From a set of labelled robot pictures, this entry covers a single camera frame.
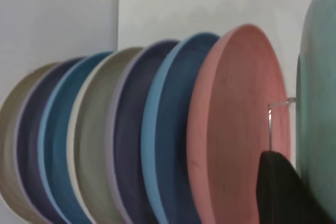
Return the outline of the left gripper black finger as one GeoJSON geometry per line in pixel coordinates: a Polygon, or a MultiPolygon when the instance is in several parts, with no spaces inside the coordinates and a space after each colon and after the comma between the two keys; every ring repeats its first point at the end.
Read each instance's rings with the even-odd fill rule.
{"type": "Polygon", "coordinates": [[[261,153],[256,198],[260,223],[335,223],[279,152],[261,153]]]}

